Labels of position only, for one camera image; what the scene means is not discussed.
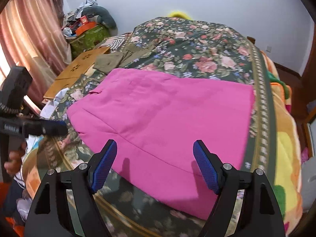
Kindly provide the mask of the person's left hand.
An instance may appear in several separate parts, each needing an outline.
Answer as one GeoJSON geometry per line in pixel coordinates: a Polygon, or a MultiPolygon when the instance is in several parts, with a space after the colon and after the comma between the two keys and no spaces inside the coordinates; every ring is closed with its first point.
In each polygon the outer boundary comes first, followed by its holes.
{"type": "Polygon", "coordinates": [[[17,150],[12,150],[8,154],[9,161],[4,163],[4,167],[9,176],[17,174],[22,165],[22,158],[26,153],[27,143],[23,142],[17,150]]]}

